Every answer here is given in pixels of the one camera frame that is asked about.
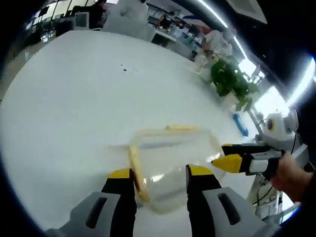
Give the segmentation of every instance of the black cable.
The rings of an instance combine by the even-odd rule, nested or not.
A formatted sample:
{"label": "black cable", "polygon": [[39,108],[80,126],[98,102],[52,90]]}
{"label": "black cable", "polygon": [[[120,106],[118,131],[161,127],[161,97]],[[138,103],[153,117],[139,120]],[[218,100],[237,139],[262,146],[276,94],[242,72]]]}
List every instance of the black cable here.
{"label": "black cable", "polygon": [[259,197],[259,190],[258,190],[258,193],[257,193],[257,201],[254,202],[252,205],[254,205],[254,204],[256,204],[256,203],[259,203],[262,199],[264,199],[264,198],[269,194],[269,192],[271,191],[272,188],[273,188],[273,187],[271,186],[271,188],[267,191],[267,193],[264,194],[260,199],[258,199],[258,197]]}
{"label": "black cable", "polygon": [[291,151],[291,154],[293,154],[293,151],[294,151],[294,147],[295,147],[295,142],[296,142],[296,133],[295,133],[295,137],[294,137],[294,142],[293,142],[293,147],[292,147],[292,151]]}

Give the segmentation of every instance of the blue object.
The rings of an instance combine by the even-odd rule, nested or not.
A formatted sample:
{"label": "blue object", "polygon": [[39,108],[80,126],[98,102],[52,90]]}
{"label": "blue object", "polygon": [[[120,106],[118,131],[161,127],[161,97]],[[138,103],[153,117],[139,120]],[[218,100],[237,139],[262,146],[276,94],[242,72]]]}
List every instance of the blue object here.
{"label": "blue object", "polygon": [[242,133],[244,137],[247,137],[249,135],[248,129],[243,124],[241,117],[239,114],[233,114],[233,120],[235,121],[239,131]]}

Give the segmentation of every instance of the person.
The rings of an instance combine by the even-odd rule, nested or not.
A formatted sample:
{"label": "person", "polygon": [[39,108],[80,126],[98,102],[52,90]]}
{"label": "person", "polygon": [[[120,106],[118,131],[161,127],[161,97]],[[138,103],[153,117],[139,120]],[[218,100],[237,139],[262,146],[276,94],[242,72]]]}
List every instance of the person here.
{"label": "person", "polygon": [[217,30],[208,33],[202,40],[202,49],[206,56],[211,56],[216,53],[219,57],[230,56],[233,52],[233,47],[230,41],[236,35],[235,29],[226,29],[224,32]]}
{"label": "person", "polygon": [[173,16],[174,16],[173,11],[169,12],[169,14],[163,15],[157,23],[157,28],[162,27],[165,30],[168,30],[172,24]]}
{"label": "person", "polygon": [[274,237],[304,236],[313,233],[316,213],[316,175],[298,167],[293,156],[287,152],[279,161],[271,184],[285,192],[293,202],[301,202],[299,210],[274,234]]}
{"label": "person", "polygon": [[89,28],[95,29],[103,26],[105,3],[107,0],[98,0],[94,5],[89,7]]}
{"label": "person", "polygon": [[109,15],[117,15],[131,20],[146,22],[148,19],[146,0],[119,0],[110,9]]}

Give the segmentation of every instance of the transparent container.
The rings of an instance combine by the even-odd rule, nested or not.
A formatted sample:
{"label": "transparent container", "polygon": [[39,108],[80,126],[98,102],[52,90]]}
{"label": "transparent container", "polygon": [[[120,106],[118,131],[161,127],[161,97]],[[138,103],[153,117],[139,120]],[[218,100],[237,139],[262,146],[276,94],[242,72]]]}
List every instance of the transparent container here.
{"label": "transparent container", "polygon": [[[130,141],[129,152],[137,196],[154,212],[173,211],[187,202],[186,165],[213,170],[211,161],[223,155],[209,130],[176,126],[139,131]],[[214,174],[220,180],[225,173]]]}

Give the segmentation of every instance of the green leaves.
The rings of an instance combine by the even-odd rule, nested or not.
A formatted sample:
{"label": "green leaves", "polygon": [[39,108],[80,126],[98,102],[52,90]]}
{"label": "green leaves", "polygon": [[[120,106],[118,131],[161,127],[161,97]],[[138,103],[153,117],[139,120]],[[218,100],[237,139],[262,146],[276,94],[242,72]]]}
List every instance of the green leaves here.
{"label": "green leaves", "polygon": [[248,111],[252,106],[252,98],[249,96],[259,90],[253,82],[248,82],[250,77],[242,73],[238,67],[238,61],[229,56],[220,59],[211,68],[212,82],[216,86],[219,96],[226,96],[233,91],[239,102],[236,104],[236,111]]}

